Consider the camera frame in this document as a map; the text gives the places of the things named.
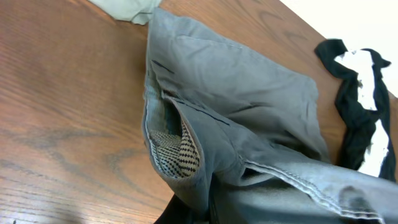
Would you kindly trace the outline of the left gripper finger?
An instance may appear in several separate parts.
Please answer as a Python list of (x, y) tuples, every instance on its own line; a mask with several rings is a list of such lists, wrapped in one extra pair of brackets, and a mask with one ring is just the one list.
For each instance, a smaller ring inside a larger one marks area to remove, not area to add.
[(173, 195), (165, 210), (154, 224), (208, 224), (208, 213), (205, 217), (199, 217), (176, 195)]

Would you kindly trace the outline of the grey shorts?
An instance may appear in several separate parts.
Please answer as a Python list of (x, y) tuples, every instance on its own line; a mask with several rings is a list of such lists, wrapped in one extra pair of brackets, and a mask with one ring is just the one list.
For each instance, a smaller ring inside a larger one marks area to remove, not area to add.
[(396, 223), (397, 184), (330, 162), (305, 75), (189, 17), (149, 22), (142, 130), (208, 223)]

